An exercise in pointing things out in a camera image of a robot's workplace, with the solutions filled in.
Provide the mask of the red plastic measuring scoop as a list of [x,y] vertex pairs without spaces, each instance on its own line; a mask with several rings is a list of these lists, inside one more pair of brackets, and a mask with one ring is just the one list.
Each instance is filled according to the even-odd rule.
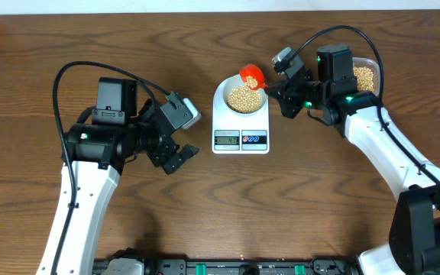
[[243,83],[249,89],[258,90],[267,88],[263,72],[258,66],[254,64],[248,64],[240,68],[239,75]]

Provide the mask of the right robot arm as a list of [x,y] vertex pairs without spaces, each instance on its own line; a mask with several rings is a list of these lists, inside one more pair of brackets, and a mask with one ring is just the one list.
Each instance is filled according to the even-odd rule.
[[323,113],[319,122],[333,126],[361,150],[383,177],[396,200],[387,244],[361,253],[361,274],[424,274],[440,271],[440,168],[425,158],[393,123],[380,95],[359,90],[348,46],[318,49],[319,77],[295,50],[273,59],[285,78],[266,94],[283,116],[295,118],[306,108]]

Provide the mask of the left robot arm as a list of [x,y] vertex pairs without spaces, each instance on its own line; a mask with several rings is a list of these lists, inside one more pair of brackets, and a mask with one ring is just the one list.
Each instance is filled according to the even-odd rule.
[[138,89],[145,87],[102,77],[96,105],[65,133],[60,197],[39,274],[92,272],[106,209],[127,161],[145,153],[172,174],[199,152],[171,137],[201,118],[194,104],[171,92],[165,104],[148,99],[138,108]]

